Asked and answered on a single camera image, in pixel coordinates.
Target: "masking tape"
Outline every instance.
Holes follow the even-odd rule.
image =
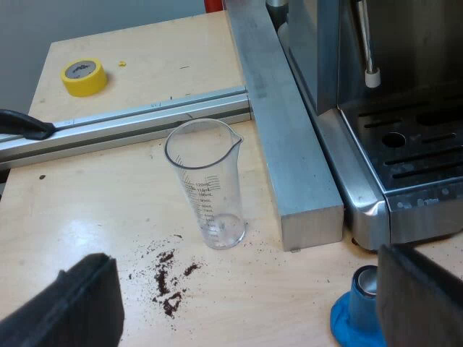
[[[107,82],[106,73],[98,59],[72,62],[61,71],[61,80],[69,94],[73,96],[98,93]]]

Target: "stainless steel machine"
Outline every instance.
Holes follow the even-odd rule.
[[[462,16],[461,0],[289,2],[286,57],[366,249],[463,228]]]

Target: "metal bar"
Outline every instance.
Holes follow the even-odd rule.
[[[0,142],[0,170],[162,138],[182,122],[204,117],[229,123],[249,120],[245,89],[55,123],[59,131],[41,141],[14,135]]]
[[[264,0],[226,0],[285,250],[340,241],[344,209]]]

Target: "coffee grounds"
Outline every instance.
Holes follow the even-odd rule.
[[[169,302],[169,300],[176,300],[175,304],[172,305]],[[167,314],[169,317],[174,318],[174,312],[176,312],[177,309],[179,308],[181,301],[182,301],[182,295],[180,294],[179,291],[177,291],[174,295],[172,295],[171,297],[163,301],[164,313]]]
[[[183,274],[184,274],[185,276],[189,276],[189,275],[191,275],[191,273],[193,272],[193,270],[196,270],[196,269],[199,269],[199,268],[201,268],[201,266],[199,266],[199,265],[196,264],[196,263],[192,263],[192,264],[183,272]]]
[[[166,286],[166,275],[167,271],[159,270],[159,272],[154,276],[156,282],[158,282],[158,290],[160,296],[170,293],[170,290]]]
[[[174,250],[171,250],[169,253],[168,252],[162,252],[162,253],[158,254],[158,256],[157,256],[157,258],[160,258],[159,259],[160,263],[168,262],[173,257],[174,257]]]

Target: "clear plastic measuring cup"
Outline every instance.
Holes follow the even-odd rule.
[[[242,141],[222,121],[197,119],[176,128],[164,147],[204,242],[215,249],[233,247],[245,235],[237,166]]]

